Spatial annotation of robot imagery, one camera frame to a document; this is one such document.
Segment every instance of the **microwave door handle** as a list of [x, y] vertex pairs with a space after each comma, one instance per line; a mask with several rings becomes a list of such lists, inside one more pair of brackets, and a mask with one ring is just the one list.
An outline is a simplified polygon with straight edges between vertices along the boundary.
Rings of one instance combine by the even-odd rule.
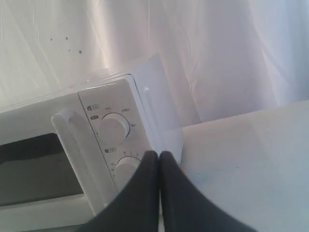
[[100, 198], [81, 151], [85, 142], [81, 140], [85, 134], [91, 136], [87, 131], [85, 119], [73, 110], [64, 109], [53, 115], [51, 121], [90, 207], [93, 213], [97, 214], [104, 207], [104, 202]]

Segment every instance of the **control panel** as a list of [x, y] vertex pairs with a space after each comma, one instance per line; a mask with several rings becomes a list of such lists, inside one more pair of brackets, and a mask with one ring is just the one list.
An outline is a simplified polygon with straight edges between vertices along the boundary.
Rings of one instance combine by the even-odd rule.
[[118, 190], [134, 174], [144, 152], [152, 149], [144, 128], [147, 119], [134, 93], [137, 90], [129, 75], [79, 92]]

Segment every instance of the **timer knob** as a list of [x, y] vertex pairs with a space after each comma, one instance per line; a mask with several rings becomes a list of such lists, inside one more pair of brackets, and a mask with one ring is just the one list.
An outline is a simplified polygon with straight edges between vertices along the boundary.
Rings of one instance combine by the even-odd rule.
[[106, 115], [98, 127], [99, 138], [109, 146], [116, 146], [129, 135], [130, 125], [128, 120], [117, 113]]
[[139, 164], [140, 160], [131, 156], [119, 160], [115, 169], [115, 184], [119, 191], [129, 182]]

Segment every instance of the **white knob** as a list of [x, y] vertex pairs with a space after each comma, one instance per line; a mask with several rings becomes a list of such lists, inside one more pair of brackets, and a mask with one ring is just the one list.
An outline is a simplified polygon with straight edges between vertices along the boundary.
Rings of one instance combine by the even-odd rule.
[[106, 115], [99, 127], [98, 136], [107, 145], [116, 146], [128, 136], [130, 125], [125, 117], [117, 113]]
[[115, 169], [115, 184], [120, 191], [129, 182], [132, 175], [135, 173], [140, 160], [135, 157], [123, 157], [119, 160]]

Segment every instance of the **white curtain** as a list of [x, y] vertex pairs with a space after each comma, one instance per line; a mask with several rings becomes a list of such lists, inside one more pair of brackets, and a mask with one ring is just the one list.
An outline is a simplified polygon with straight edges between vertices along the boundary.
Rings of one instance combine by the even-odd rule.
[[182, 124], [309, 99], [307, 0], [0, 0], [0, 107], [158, 52]]

